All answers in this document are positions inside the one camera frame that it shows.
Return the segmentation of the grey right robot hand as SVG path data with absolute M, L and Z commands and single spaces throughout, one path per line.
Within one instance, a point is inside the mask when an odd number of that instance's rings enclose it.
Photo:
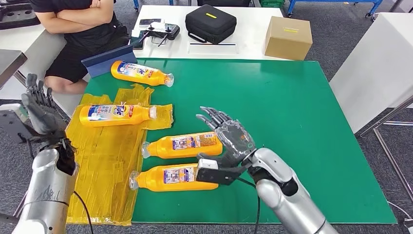
M 216 134 L 225 151 L 217 157 L 202 153 L 197 156 L 199 159 L 215 160 L 220 167 L 233 168 L 256 150 L 253 138 L 237 119 L 212 107 L 201 106 L 200 109 L 208 116 L 197 114 L 196 117 Z

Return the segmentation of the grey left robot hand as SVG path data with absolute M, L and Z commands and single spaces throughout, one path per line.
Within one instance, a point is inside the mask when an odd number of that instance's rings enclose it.
M 67 123 L 58 111 L 52 97 L 52 88 L 44 88 L 44 82 L 36 74 L 28 74 L 26 92 L 21 100 L 28 111 L 34 130 L 41 135 L 63 132 Z

